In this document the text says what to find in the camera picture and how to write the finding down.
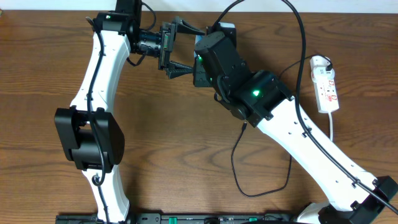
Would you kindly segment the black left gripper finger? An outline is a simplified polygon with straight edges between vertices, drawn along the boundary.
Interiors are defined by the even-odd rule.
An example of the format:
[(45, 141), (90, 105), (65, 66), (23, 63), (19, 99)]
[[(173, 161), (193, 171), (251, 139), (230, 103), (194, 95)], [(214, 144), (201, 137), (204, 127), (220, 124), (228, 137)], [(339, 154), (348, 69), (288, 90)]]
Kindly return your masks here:
[(176, 22), (176, 27), (177, 33), (182, 33), (182, 34), (191, 34), (191, 35), (205, 35), (205, 33), (196, 28), (191, 26), (188, 22), (184, 21), (183, 19), (180, 19), (178, 22)]
[(165, 69), (169, 79), (177, 78), (182, 75), (193, 73), (193, 68), (182, 63), (170, 61)]

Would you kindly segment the blue screen smartphone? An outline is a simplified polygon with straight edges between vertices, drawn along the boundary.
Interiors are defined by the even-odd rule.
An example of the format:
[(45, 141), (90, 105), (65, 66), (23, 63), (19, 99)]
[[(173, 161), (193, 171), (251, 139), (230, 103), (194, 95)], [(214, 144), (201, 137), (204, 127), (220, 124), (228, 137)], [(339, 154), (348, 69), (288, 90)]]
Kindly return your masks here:
[[(202, 35), (196, 35), (196, 36), (195, 36), (195, 44), (199, 43), (199, 41), (201, 41), (202, 38), (203, 38)], [(194, 56), (194, 58), (197, 58), (196, 52), (193, 52), (193, 56)]]

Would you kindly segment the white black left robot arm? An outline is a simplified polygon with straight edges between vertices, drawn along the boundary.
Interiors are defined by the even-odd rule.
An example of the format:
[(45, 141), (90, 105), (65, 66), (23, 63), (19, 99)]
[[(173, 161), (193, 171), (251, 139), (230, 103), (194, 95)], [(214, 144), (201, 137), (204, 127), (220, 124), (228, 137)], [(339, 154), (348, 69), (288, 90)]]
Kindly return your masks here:
[(114, 118), (119, 78), (131, 54), (154, 57), (170, 78), (192, 73), (192, 68), (171, 61), (178, 33), (202, 31), (176, 17), (158, 32), (141, 27), (142, 1), (118, 1), (112, 11), (88, 19), (93, 50), (78, 93), (68, 108), (55, 112), (55, 127), (67, 160), (82, 171), (93, 191), (98, 212), (89, 217), (61, 218), (61, 223), (132, 223), (130, 203), (123, 190), (119, 165), (124, 155), (124, 134)]

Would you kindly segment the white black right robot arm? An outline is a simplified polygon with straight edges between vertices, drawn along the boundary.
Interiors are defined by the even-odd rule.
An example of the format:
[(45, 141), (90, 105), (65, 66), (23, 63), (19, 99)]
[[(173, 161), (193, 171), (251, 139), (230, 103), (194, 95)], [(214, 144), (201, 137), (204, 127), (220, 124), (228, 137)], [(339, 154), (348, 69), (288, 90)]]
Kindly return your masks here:
[(226, 32), (199, 35), (195, 60), (215, 89), (216, 101), (280, 144), (326, 195), (326, 202), (309, 204), (296, 222), (371, 223), (391, 207), (397, 183), (389, 176), (376, 177), (351, 160), (272, 72), (249, 69)]

